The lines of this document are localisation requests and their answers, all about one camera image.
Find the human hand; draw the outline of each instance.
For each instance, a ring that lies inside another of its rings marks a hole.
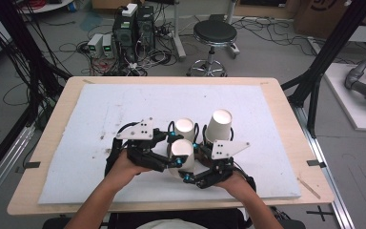
[[[124,186],[129,184],[135,175],[148,172],[150,170],[151,169],[137,166],[132,163],[127,158],[127,150],[124,149],[121,151],[118,159],[106,175],[104,182],[107,182],[115,192],[118,192]]]
[[[215,186],[227,190],[231,196],[239,201],[243,201],[247,198],[250,192],[254,193],[254,189],[252,189],[245,177],[237,171],[234,171],[228,179],[215,184]]]

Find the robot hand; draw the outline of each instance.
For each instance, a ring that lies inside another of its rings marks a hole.
[[[198,175],[185,172],[179,173],[183,177],[183,182],[192,183],[197,185],[200,189],[205,189],[228,179],[234,171],[238,171],[242,176],[244,176],[249,185],[251,185],[254,191],[256,191],[254,178],[246,175],[241,169],[234,167],[234,159],[232,157],[228,159],[214,160],[210,170]]]
[[[163,172],[166,168],[180,168],[186,162],[187,156],[166,157],[153,152],[152,148],[158,142],[168,137],[168,143],[173,143],[182,138],[179,135],[172,135],[153,129],[151,119],[140,123],[130,123],[120,129],[117,136],[112,141],[112,151],[106,159],[105,175],[112,168],[118,159],[121,151],[127,149],[127,157],[134,164],[149,168],[158,172]]]

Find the power supply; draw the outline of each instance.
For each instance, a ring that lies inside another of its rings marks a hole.
[[[95,34],[91,41],[88,43],[89,51],[91,52],[91,57],[94,59],[100,58],[103,54],[103,34]]]
[[[140,7],[138,9],[136,21],[138,23],[141,47],[144,47],[147,51],[155,48],[153,32],[153,6]]]
[[[103,35],[103,52],[107,59],[114,59],[116,52],[114,40],[112,39],[111,34],[104,34]]]

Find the white bracket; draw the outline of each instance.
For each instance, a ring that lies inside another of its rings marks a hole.
[[[224,159],[236,155],[251,146],[245,141],[216,140],[213,143],[212,159]]]
[[[153,119],[143,120],[140,123],[118,133],[115,138],[128,140],[151,140],[153,139]]]

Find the stool leg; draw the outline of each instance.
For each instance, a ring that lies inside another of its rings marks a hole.
[[[213,46],[211,46],[211,49],[209,51],[209,56],[207,58],[207,62],[206,62],[206,76],[213,76],[211,67],[213,66],[213,62],[214,62],[214,54],[215,54],[215,48]]]

